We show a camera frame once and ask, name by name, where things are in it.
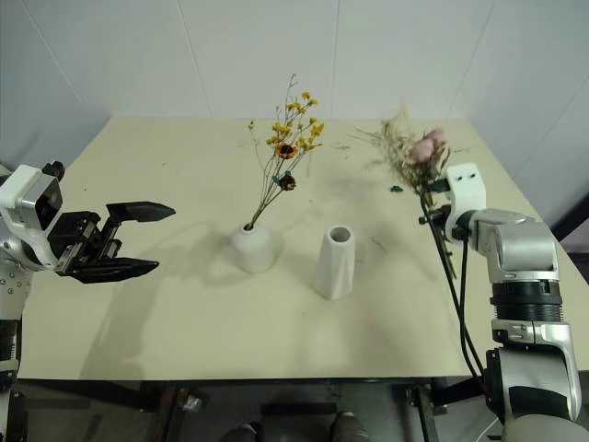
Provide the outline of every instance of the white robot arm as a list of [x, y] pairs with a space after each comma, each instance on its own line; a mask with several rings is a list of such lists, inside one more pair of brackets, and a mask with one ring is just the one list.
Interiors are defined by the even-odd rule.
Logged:
[[0, 441], [22, 440], [8, 417], [20, 361], [21, 317], [35, 272], [53, 271], [84, 284], [121, 281], [151, 272], [158, 262], [118, 258], [124, 221], [157, 221], [173, 209], [149, 202], [107, 204], [102, 229], [93, 212], [62, 211], [59, 162], [43, 169], [0, 167]]
[[502, 346], [487, 352], [484, 384], [489, 407], [504, 423], [503, 440], [589, 440], [574, 423], [581, 388], [549, 228], [529, 216], [488, 209], [474, 164], [448, 167], [431, 187], [451, 201], [432, 214], [445, 236], [468, 241], [487, 259], [496, 308], [492, 337]]

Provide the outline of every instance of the black cable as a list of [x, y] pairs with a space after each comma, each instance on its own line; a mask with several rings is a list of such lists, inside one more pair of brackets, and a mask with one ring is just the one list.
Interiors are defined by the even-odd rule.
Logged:
[[[458, 317], [460, 316], [460, 305], [458, 304], [458, 296], [456, 295], [456, 289], [454, 287], [454, 282], [452, 281], [452, 273], [450, 272], [450, 267], [448, 265], [448, 258], [447, 256], [445, 256], [444, 254], [444, 249], [442, 247], [441, 241], [442, 239], [440, 238], [439, 234], [437, 233], [435, 226], [433, 225], [433, 221], [432, 221], [432, 217], [430, 216], [430, 212], [427, 208], [427, 203], [425, 202], [425, 198], [423, 197], [423, 195], [420, 195], [420, 202], [422, 204], [422, 211], [423, 211], [423, 215], [425, 216], [425, 219], [427, 220], [427, 224], [430, 227], [430, 230], [432, 231], [432, 236], [433, 236], [433, 240], [435, 242], [435, 247], [438, 250], [438, 254], [440, 255], [440, 260], [442, 261], [442, 265], [444, 266], [444, 272], [445, 272], [445, 278], [448, 282], [448, 286], [450, 287], [450, 293], [452, 294], [452, 301], [454, 303], [454, 309], [456, 310], [456, 314], [458, 315]], [[479, 355], [477, 355], [477, 351], [475, 350], [475, 346], [472, 343], [472, 340], [470, 339], [470, 334], [468, 333], [468, 328], [465, 326], [465, 337], [466, 337], [466, 341], [468, 344], [468, 348], [470, 349], [470, 352], [472, 353], [475, 362], [477, 364], [477, 367], [479, 368], [480, 373], [483, 373], [483, 366], [482, 363], [480, 362], [479, 359]]]
[[[477, 372], [475, 371], [472, 363], [470, 362], [470, 358], [468, 357], [468, 350], [467, 350], [467, 324], [465, 321], [465, 302], [467, 300], [467, 262], [468, 262], [468, 238], [465, 238], [462, 243], [462, 270], [460, 271], [460, 302], [459, 302], [459, 309], [458, 309], [458, 322], [460, 323], [460, 348], [462, 349], [462, 355], [464, 356], [464, 360], [467, 362], [468, 369], [470, 370], [470, 374], [473, 378], [475, 378], [482, 388], [483, 393], [486, 395], [485, 385], [480, 380]], [[470, 351], [472, 352], [473, 357], [476, 356], [475, 351], [471, 348]]]

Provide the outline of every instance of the white ceramic vase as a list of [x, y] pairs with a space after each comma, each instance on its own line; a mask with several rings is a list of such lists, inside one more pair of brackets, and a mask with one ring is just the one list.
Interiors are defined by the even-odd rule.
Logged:
[[256, 223], [251, 230], [242, 224], [231, 234], [231, 246], [235, 250], [237, 265], [248, 273], [261, 273], [274, 264], [275, 252], [270, 230]]
[[313, 288], [326, 299], [352, 292], [355, 236], [346, 226], [334, 226], [325, 234], [313, 279]]

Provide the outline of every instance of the beige tabletop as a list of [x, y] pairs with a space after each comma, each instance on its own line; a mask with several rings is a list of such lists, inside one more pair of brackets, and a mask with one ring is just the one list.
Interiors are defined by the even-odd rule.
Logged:
[[[471, 124], [442, 126], [451, 162], [476, 162], [488, 206], [537, 216]], [[68, 211], [153, 201], [177, 214], [119, 230], [120, 256], [160, 261], [150, 274], [82, 285], [38, 273], [25, 309], [22, 378], [244, 379], [465, 375], [456, 313], [418, 198], [375, 167], [358, 130], [377, 121], [327, 122], [324, 145], [295, 171], [298, 187], [263, 215], [283, 241], [266, 273], [231, 260], [227, 236], [259, 198], [258, 160], [243, 120], [116, 118], [67, 170]], [[358, 241], [349, 297], [309, 287], [320, 242], [334, 224]], [[455, 260], [460, 249], [451, 247]], [[559, 249], [565, 319], [580, 369], [589, 369], [589, 289]], [[494, 346], [486, 264], [472, 253], [468, 327], [484, 358]]]

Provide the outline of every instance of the white wall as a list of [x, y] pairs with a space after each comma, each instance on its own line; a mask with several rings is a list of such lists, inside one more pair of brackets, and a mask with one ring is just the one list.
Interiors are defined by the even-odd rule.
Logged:
[[469, 117], [549, 223], [589, 192], [585, 0], [0, 0], [0, 161], [70, 162], [107, 115]]
[[560, 244], [569, 253], [589, 253], [589, 219], [575, 228]]

